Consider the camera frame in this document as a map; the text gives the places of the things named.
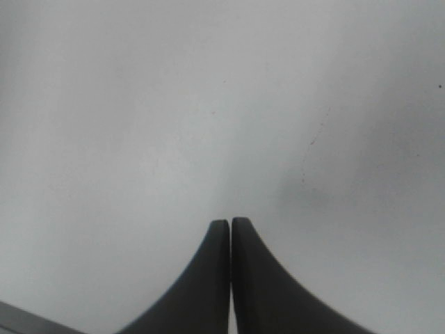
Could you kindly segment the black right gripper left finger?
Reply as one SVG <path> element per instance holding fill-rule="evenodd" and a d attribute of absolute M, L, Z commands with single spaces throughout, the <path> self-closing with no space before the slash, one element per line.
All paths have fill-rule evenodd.
<path fill-rule="evenodd" d="M 226 220 L 209 224 L 202 243 L 171 287 L 121 333 L 227 333 L 230 233 Z"/>

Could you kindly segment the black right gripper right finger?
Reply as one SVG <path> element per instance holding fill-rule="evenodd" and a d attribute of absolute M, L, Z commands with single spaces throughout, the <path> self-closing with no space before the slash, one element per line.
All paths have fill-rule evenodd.
<path fill-rule="evenodd" d="M 239 333 L 371 332 L 296 281 L 245 217 L 232 220 L 232 291 Z"/>

